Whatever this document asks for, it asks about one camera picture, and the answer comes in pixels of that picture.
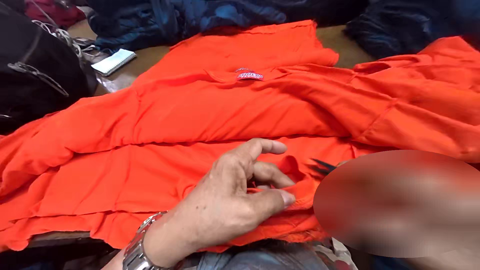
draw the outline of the orange fabric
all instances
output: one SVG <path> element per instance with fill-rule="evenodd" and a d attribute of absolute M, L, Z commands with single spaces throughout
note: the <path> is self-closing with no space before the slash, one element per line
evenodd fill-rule
<path fill-rule="evenodd" d="M 312 211 L 310 158 L 331 164 L 389 149 L 480 162 L 480 53 L 459 37 L 417 55 L 332 67 L 311 21 L 224 28 L 171 49 L 131 87 L 83 98 L 0 139 L 0 246 L 90 231 L 122 248 L 154 212 L 183 199 L 222 153 L 254 137 L 289 174 L 297 201 L 256 230 L 208 250 L 264 238 L 325 236 Z M 249 68 L 264 81 L 237 81 Z"/>

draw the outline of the notepad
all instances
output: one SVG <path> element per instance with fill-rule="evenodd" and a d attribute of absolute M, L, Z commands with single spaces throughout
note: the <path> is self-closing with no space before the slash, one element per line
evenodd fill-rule
<path fill-rule="evenodd" d="M 120 49 L 112 56 L 105 58 L 104 60 L 95 63 L 92 67 L 100 72 L 104 76 L 109 76 L 115 70 L 126 64 L 128 61 L 135 58 L 137 55 L 133 51 L 126 49 Z"/>

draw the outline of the silver wristwatch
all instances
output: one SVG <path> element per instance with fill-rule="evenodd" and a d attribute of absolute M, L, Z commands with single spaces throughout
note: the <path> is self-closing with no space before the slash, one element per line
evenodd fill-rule
<path fill-rule="evenodd" d="M 176 270 L 180 267 L 180 264 L 169 268 L 156 266 L 145 255 L 145 233 L 153 222 L 161 218 L 166 213 L 167 211 L 159 212 L 146 219 L 142 225 L 140 225 L 140 228 L 137 230 L 137 234 L 125 249 L 125 254 L 123 255 L 123 270 Z"/>

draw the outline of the clothing tag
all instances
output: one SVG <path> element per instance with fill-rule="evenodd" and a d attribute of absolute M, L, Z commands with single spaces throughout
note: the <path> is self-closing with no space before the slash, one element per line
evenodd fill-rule
<path fill-rule="evenodd" d="M 255 72 L 245 72 L 245 73 L 240 73 L 237 76 L 237 81 L 239 80 L 244 80 L 244 79 L 255 79 L 255 80 L 264 80 L 264 76 Z"/>

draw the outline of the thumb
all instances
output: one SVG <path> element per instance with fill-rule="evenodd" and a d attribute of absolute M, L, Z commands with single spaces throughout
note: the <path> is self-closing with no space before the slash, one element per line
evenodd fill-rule
<path fill-rule="evenodd" d="M 295 196 L 285 190 L 269 189 L 254 194 L 248 194 L 253 204 L 258 223 L 263 222 L 295 202 Z"/>

